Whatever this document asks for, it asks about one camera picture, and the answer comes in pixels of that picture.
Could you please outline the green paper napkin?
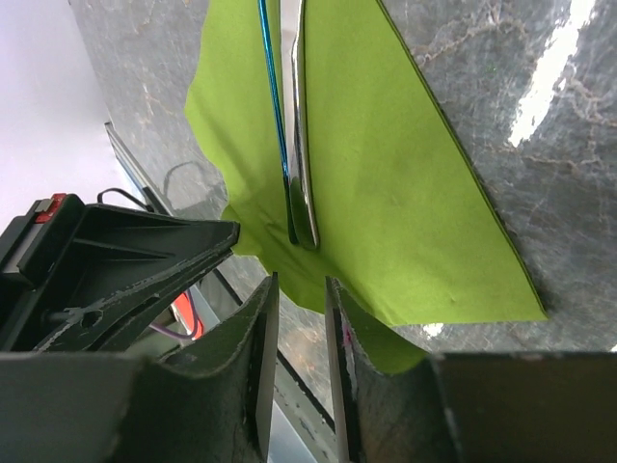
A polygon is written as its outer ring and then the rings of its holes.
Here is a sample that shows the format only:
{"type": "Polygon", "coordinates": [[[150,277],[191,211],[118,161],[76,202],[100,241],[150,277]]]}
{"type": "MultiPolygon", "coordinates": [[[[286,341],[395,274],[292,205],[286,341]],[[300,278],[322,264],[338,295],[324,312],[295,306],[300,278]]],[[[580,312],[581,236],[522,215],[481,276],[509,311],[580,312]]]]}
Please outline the green paper napkin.
{"type": "Polygon", "coordinates": [[[320,246],[288,238],[262,34],[276,1],[213,1],[185,114],[221,172],[236,252],[275,272],[298,306],[325,280],[394,327],[540,321],[540,297],[467,157],[379,1],[309,1],[308,156],[320,246]]]}

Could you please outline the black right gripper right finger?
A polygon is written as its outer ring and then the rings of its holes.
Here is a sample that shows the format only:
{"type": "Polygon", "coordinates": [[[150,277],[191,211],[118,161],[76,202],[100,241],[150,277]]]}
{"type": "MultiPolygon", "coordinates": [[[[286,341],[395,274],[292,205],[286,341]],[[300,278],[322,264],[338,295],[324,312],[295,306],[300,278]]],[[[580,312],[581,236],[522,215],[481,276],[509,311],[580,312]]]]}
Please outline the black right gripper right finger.
{"type": "Polygon", "coordinates": [[[436,353],[325,283],[342,462],[612,462],[608,352],[436,353]]]}

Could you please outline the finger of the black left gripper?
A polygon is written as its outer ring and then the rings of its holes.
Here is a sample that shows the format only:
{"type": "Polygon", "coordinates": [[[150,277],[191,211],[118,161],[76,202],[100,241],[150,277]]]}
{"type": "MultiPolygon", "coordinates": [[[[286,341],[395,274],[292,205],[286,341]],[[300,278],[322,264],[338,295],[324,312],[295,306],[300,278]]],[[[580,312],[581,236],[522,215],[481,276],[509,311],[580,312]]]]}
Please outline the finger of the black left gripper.
{"type": "Polygon", "coordinates": [[[63,325],[36,352],[121,352],[185,289],[229,257],[231,242],[165,253],[134,283],[123,284],[85,308],[71,309],[63,325]]]}
{"type": "Polygon", "coordinates": [[[71,239],[71,255],[82,284],[127,289],[200,275],[230,255],[239,233],[235,222],[89,205],[71,239]]]}

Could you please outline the silver table knife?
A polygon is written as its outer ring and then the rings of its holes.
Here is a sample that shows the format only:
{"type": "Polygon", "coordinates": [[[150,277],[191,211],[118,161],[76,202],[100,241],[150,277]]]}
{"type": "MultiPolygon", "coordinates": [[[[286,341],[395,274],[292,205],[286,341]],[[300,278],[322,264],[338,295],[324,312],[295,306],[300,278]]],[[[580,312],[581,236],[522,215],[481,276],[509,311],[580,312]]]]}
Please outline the silver table knife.
{"type": "Polygon", "coordinates": [[[314,251],[320,240],[309,166],[305,5],[303,0],[280,2],[282,95],[293,230],[299,245],[314,251]]]}

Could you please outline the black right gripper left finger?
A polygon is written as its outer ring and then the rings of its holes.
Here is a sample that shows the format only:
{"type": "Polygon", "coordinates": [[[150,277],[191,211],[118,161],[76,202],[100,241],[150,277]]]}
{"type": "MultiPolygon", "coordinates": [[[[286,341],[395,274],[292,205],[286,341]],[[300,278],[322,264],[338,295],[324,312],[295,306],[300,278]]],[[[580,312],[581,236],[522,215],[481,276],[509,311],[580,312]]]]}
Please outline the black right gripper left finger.
{"type": "Polygon", "coordinates": [[[1,358],[5,462],[263,462],[279,281],[163,361],[109,353],[1,358]]]}

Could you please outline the blue metallic fork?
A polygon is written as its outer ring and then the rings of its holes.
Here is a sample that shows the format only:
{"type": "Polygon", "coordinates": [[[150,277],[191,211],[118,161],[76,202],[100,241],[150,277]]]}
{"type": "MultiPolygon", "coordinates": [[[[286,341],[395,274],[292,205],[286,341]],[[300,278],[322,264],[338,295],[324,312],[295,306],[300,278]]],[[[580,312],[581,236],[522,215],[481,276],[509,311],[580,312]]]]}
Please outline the blue metallic fork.
{"type": "Polygon", "coordinates": [[[286,145],[285,145],[285,138],[284,138],[283,121],[282,121],[282,110],[281,110],[281,104],[280,104],[280,98],[279,98],[278,80],[277,80],[277,75],[276,75],[276,67],[275,67],[274,53],[273,53],[273,47],[272,47],[272,41],[271,41],[271,35],[270,35],[270,27],[269,27],[269,21],[268,21],[266,1],[258,0],[257,8],[259,12],[259,23],[260,23],[262,43],[263,43],[263,48],[264,48],[265,62],[266,62],[266,68],[267,68],[267,74],[268,74],[269,92],[271,96],[276,135],[277,135],[277,141],[278,141],[279,153],[280,153],[280,162],[281,162],[281,167],[282,167],[282,182],[283,182],[283,191],[285,195],[285,208],[286,208],[286,216],[287,216],[288,237],[289,237],[289,241],[293,245],[298,245],[299,240],[295,232],[295,228],[294,228],[292,211],[291,211],[291,202],[290,202],[290,196],[289,196],[288,163],[287,163],[287,153],[286,153],[286,145]]]}

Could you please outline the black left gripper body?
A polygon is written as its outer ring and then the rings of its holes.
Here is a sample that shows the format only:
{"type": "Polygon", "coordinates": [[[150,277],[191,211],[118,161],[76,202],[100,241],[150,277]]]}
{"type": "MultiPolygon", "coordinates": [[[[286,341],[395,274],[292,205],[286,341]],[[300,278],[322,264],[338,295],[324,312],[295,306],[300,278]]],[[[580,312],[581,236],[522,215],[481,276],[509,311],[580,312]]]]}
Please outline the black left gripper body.
{"type": "Polygon", "coordinates": [[[1,234],[1,348],[10,350],[32,312],[27,307],[65,249],[85,205],[75,194],[36,200],[1,234]]]}

